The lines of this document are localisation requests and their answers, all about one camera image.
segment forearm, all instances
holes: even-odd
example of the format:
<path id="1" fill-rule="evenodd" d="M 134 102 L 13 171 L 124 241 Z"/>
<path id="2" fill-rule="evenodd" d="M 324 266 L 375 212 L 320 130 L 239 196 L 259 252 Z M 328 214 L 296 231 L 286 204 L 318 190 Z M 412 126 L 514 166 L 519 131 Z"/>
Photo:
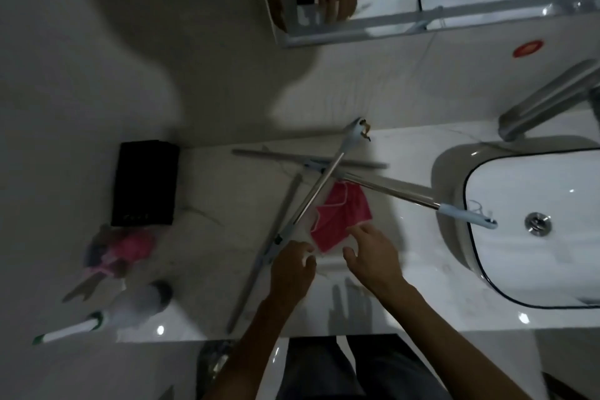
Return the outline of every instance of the forearm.
<path id="1" fill-rule="evenodd" d="M 260 304 L 205 400 L 254 400 L 273 346 L 290 313 L 271 297 Z"/>
<path id="2" fill-rule="evenodd" d="M 529 399 L 508 376 L 438 315 L 408 283 L 404 283 L 401 289 L 392 294 L 384 294 L 380 301 L 423 352 L 452 398 Z"/>

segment black box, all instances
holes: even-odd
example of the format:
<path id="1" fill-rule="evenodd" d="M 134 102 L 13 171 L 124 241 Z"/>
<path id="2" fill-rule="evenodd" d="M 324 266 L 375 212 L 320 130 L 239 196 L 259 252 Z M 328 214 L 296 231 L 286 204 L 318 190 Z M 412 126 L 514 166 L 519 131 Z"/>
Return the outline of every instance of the black box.
<path id="1" fill-rule="evenodd" d="M 179 147 L 169 142 L 122 143 L 110 224 L 114 227 L 172 224 L 178 161 Z"/>

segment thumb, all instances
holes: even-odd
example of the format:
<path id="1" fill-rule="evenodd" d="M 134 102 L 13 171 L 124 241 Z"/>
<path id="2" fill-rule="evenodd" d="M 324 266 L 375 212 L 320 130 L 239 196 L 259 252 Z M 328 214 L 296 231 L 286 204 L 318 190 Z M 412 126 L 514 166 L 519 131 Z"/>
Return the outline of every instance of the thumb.
<path id="1" fill-rule="evenodd" d="M 342 249 L 344 252 L 344 259 L 346 260 L 346 264 L 348 265 L 348 269 L 353 272 L 356 269 L 358 264 L 358 260 L 356 259 L 356 255 L 354 254 L 354 250 L 350 247 L 344 247 Z"/>
<path id="2" fill-rule="evenodd" d="M 306 276 L 311 280 L 314 278 L 314 275 L 317 272 L 317 260 L 314 256 L 309 256 L 308 258 L 306 258 L 304 272 L 306 273 Z"/>

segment sink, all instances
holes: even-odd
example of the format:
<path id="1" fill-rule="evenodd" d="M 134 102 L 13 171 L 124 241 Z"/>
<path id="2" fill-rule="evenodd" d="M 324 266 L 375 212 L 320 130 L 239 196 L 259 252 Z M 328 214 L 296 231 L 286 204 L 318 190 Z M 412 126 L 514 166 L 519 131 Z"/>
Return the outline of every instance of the sink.
<path id="1" fill-rule="evenodd" d="M 455 204 L 499 222 L 457 222 L 469 268 L 532 308 L 600 307 L 600 149 L 505 156 L 478 165 Z"/>

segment person's right hand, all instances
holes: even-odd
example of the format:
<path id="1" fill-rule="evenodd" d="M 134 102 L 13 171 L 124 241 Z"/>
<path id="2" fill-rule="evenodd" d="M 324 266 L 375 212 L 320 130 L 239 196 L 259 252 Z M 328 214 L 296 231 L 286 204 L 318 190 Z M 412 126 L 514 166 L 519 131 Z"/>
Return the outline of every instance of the person's right hand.
<path id="1" fill-rule="evenodd" d="M 408 285 L 402 277 L 398 251 L 379 229 L 363 223 L 348 228 L 348 232 L 358 243 L 358 255 L 344 247 L 348 269 L 379 300 Z"/>

